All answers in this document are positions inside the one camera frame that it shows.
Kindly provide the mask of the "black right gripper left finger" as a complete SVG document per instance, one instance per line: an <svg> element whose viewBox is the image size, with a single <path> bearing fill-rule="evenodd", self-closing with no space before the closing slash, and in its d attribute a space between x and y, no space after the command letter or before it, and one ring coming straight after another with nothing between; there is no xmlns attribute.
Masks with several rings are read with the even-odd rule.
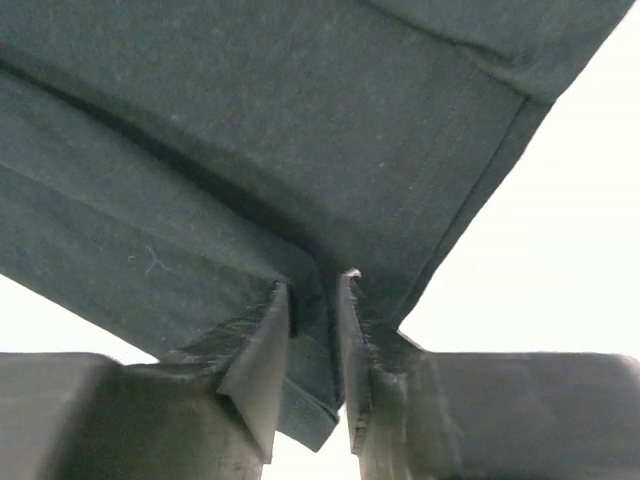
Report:
<svg viewBox="0 0 640 480"><path fill-rule="evenodd" d="M272 457L289 290L155 364L1 357L5 479L257 479Z"/></svg>

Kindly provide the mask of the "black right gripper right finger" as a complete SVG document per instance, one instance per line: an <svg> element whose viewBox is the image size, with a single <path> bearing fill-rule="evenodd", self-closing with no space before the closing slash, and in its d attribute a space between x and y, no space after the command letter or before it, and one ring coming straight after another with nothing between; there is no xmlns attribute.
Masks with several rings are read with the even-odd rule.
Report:
<svg viewBox="0 0 640 480"><path fill-rule="evenodd" d="M435 353L360 320L337 287L351 450L364 479L635 479L639 364L598 353Z"/></svg>

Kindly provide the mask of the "black t-shirt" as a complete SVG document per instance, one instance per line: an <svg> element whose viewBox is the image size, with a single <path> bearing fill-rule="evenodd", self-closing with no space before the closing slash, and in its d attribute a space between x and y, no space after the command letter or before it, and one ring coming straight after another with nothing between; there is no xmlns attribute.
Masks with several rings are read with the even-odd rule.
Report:
<svg viewBox="0 0 640 480"><path fill-rule="evenodd" d="M397 327L627 1L5 1L1 272L161 357L291 289L279 430L337 423L335 279Z"/></svg>

